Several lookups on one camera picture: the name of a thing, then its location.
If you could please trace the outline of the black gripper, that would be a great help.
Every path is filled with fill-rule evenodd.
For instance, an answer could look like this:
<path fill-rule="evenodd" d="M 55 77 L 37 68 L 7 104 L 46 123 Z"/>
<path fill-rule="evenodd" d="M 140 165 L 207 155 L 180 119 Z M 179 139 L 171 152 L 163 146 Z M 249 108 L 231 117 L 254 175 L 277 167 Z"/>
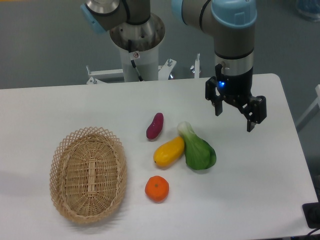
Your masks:
<path fill-rule="evenodd" d="M 240 75 L 225 75 L 222 70 L 222 64 L 217 64 L 215 76 L 205 82 L 205 99 L 211 101 L 216 116 L 223 112 L 222 101 L 236 107 L 247 119 L 247 132 L 251 132 L 267 117 L 266 97 L 251 93 L 253 68 Z"/>

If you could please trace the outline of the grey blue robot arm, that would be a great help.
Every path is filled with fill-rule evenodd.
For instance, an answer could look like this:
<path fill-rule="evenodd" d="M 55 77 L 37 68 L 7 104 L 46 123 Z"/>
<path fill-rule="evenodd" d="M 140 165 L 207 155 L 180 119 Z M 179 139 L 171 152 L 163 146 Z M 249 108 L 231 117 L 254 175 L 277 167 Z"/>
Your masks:
<path fill-rule="evenodd" d="M 109 32 L 122 54 L 127 82 L 158 80 L 158 47 L 165 36 L 162 20 L 148 0 L 87 0 L 84 17 L 98 33 Z M 237 108 L 247 120 L 247 131 L 267 116 L 264 96 L 253 96 L 256 2 L 253 0 L 173 0 L 173 15 L 214 40 L 215 75 L 205 86 L 205 98 L 215 114 L 223 103 Z"/>

